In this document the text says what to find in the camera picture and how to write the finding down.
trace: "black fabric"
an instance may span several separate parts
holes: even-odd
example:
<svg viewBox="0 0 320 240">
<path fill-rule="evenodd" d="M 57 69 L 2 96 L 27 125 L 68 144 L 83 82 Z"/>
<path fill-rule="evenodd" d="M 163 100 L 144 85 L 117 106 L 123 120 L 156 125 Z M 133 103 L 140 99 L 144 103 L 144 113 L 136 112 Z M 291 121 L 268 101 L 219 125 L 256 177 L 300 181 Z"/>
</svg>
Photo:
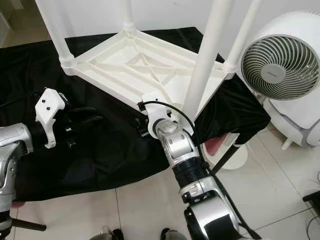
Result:
<svg viewBox="0 0 320 240">
<path fill-rule="evenodd" d="M 202 35 L 194 27 L 152 30 L 148 34 L 198 52 Z M 113 36 L 103 34 L 68 38 L 78 56 Z M 73 108 L 90 106 L 103 123 L 81 135 L 74 148 L 58 144 L 24 156 L 18 164 L 17 201 L 39 201 L 71 194 L 116 188 L 166 169 L 160 142 L 140 137 L 135 118 L 144 116 L 60 67 L 52 41 L 0 49 L 0 126 L 35 120 L 35 93 L 44 87 L 64 93 Z M 228 132 L 239 132 L 237 143 L 248 141 L 270 118 L 243 82 L 225 81 L 195 122 L 201 142 Z"/>
</svg>

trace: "white tile floor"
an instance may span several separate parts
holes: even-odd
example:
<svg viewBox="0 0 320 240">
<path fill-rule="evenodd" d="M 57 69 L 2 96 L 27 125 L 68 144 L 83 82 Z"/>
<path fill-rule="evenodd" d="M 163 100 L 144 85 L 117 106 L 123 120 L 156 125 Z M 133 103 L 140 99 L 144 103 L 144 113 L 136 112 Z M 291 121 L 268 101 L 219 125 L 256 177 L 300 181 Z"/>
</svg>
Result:
<svg viewBox="0 0 320 240">
<path fill-rule="evenodd" d="M 13 17 L 15 29 L 4 47 L 50 40 L 37 13 L 16 12 Z M 249 141 L 246 164 L 237 170 L 221 170 L 218 176 L 242 216 L 262 237 L 308 240 L 305 228 L 315 213 L 302 197 L 320 189 L 320 147 L 307 150 L 293 144 L 282 151 L 283 140 L 270 124 Z M 167 169 L 117 189 L 28 202 L 19 210 L 13 209 L 11 216 L 46 224 L 47 230 L 12 228 L 7 240 L 88 240 L 103 225 L 121 228 L 126 240 L 157 240 L 165 227 L 190 239 L 183 217 L 186 206 L 178 189 Z M 319 223 L 314 221 L 310 226 L 312 240 L 320 239 Z"/>
</svg>

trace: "electric fan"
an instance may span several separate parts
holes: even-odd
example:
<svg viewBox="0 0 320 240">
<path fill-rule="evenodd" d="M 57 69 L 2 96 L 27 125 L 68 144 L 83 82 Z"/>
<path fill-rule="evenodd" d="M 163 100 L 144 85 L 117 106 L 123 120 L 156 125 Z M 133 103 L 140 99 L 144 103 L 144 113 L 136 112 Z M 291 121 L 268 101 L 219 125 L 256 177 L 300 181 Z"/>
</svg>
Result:
<svg viewBox="0 0 320 240">
<path fill-rule="evenodd" d="M 320 103 L 319 54 L 320 15 L 294 11 L 266 25 L 242 56 L 246 83 L 267 97 L 264 108 L 288 137 L 282 149 L 292 141 L 307 148 L 319 144 L 320 110 L 313 107 Z"/>
</svg>

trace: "black pole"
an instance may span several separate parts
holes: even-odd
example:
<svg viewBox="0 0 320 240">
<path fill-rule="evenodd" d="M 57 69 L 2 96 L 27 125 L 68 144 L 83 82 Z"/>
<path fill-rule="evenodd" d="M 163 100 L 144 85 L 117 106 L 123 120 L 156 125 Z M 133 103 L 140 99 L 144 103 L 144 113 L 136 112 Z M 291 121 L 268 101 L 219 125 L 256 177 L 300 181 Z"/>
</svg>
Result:
<svg viewBox="0 0 320 240">
<path fill-rule="evenodd" d="M 23 221 L 23 220 L 15 219 L 15 218 L 12 218 L 12 226 L 17 227 L 17 228 L 41 231 L 41 232 L 44 232 L 47 229 L 46 225 L 33 223 L 33 222 L 29 222 L 29 221 Z"/>
<path fill-rule="evenodd" d="M 212 168 L 211 173 L 216 175 L 217 172 L 225 165 L 225 163 L 232 157 L 233 154 L 240 148 L 240 146 L 232 145 Z"/>
</svg>

